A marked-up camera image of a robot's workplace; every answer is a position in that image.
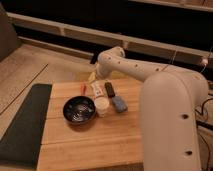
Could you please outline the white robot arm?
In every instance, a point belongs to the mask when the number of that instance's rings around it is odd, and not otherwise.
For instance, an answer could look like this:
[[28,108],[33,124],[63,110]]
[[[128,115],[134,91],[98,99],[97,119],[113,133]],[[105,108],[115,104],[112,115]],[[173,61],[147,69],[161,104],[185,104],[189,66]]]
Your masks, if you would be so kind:
[[98,55],[96,75],[114,70],[142,82],[139,95],[144,171],[202,171],[195,108],[208,96],[199,72],[127,59],[120,47]]

